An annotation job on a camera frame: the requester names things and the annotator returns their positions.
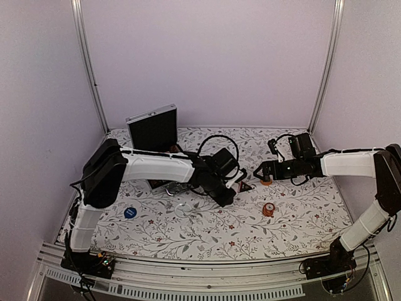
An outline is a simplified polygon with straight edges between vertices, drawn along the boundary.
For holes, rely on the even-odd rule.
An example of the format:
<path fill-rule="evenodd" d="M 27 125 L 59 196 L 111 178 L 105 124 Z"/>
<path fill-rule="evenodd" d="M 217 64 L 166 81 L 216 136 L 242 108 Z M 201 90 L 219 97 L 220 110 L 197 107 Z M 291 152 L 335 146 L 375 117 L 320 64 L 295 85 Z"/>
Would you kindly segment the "orange poker chip stack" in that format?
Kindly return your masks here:
<path fill-rule="evenodd" d="M 273 203 L 266 203 L 263 206 L 262 214 L 265 217 L 273 218 L 274 217 L 274 211 L 275 211 L 275 205 Z"/>

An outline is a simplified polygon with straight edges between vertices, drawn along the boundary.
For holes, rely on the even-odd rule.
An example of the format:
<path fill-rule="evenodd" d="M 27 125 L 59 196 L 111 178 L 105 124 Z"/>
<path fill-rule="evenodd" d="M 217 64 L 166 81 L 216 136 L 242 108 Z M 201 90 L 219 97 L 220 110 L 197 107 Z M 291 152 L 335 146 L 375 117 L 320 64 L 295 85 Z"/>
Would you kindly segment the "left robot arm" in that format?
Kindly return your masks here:
<path fill-rule="evenodd" d="M 196 152 L 151 152 L 122 147 L 116 139 L 106 139 L 83 167 L 80 180 L 71 183 L 79 193 L 78 209 L 73 213 L 73 225 L 67 247 L 69 262 L 79 272 L 93 267 L 87 254 L 91 237 L 104 209 L 117 199 L 124 181 L 137 179 L 188 183 L 201 187 L 219 206 L 232 204 L 236 192 L 233 184 L 247 175 L 238 158 L 226 148 L 212 156 Z"/>

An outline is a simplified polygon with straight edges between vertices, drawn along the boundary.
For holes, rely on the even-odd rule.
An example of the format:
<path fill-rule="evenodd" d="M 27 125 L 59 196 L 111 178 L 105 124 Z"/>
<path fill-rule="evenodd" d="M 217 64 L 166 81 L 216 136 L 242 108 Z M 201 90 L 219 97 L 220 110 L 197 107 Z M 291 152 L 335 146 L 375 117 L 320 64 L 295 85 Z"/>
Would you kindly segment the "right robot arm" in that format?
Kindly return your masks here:
<path fill-rule="evenodd" d="M 400 146 L 357 152 L 341 150 L 317 154 L 307 159 L 264 161 L 253 172 L 262 182 L 293 179 L 298 176 L 362 176 L 376 180 L 373 204 L 339 238 L 342 248 L 351 252 L 374 235 L 400 211 Z"/>

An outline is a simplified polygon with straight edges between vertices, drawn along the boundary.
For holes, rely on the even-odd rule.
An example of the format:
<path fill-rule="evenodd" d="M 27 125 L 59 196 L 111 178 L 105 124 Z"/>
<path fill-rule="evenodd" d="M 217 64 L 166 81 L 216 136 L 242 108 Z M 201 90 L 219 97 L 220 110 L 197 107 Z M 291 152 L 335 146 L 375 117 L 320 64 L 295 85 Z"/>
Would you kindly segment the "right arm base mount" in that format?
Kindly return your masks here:
<path fill-rule="evenodd" d="M 322 281 L 322 286 L 328 293 L 336 295 L 346 291 L 355 278 L 356 267 L 353 252 L 335 251 L 326 256 L 303 260 L 299 272 L 306 275 L 307 280 L 328 277 Z"/>

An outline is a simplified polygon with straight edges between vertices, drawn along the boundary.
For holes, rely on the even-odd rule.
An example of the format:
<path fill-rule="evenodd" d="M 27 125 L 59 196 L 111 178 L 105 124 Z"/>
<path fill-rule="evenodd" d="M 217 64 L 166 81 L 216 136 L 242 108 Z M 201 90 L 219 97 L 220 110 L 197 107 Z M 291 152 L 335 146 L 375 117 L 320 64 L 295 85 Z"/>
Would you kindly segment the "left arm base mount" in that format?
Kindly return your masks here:
<path fill-rule="evenodd" d="M 92 254 L 89 251 L 83 253 L 66 250 L 61 267 L 84 275 L 111 279 L 115 268 L 115 257 L 105 251 Z"/>

